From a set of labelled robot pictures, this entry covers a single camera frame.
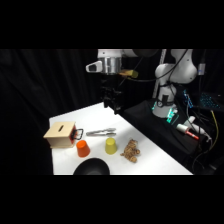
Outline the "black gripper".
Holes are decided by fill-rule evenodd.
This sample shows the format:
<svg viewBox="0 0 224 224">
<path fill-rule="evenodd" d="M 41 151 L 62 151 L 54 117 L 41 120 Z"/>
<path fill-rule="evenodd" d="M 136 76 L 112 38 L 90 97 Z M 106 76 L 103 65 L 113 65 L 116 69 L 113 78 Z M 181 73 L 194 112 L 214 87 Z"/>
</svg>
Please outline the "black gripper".
<svg viewBox="0 0 224 224">
<path fill-rule="evenodd" d="M 123 92 L 119 90 L 119 77 L 117 75 L 101 76 L 101 99 L 104 108 L 114 108 L 114 114 L 119 114 L 123 106 Z"/>
</svg>

